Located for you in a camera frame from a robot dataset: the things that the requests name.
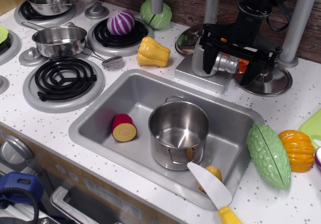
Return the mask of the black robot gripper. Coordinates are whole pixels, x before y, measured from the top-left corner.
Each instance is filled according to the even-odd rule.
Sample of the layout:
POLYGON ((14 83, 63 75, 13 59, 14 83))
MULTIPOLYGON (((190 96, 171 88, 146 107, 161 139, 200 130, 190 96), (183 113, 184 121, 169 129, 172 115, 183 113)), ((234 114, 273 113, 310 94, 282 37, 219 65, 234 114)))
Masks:
POLYGON ((268 14, 256 15, 240 11, 234 23, 203 24, 201 47, 203 70, 210 74, 218 53, 225 53, 249 61, 240 81, 248 86, 261 73, 265 65, 275 62, 283 49, 260 33, 262 22, 268 14))

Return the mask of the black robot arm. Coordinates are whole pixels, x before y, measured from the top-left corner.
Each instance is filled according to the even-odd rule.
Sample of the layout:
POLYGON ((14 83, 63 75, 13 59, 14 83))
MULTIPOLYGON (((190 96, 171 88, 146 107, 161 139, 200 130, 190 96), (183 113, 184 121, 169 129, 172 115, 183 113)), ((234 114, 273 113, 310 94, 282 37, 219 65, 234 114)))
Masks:
POLYGON ((241 78, 241 86, 248 86, 263 71, 274 67, 282 48, 260 33, 264 20, 268 20, 273 7, 280 7, 288 16, 284 5, 287 0, 239 0, 239 14, 231 24, 204 24, 200 45, 203 53, 203 70, 212 71, 219 53, 248 61, 241 78))

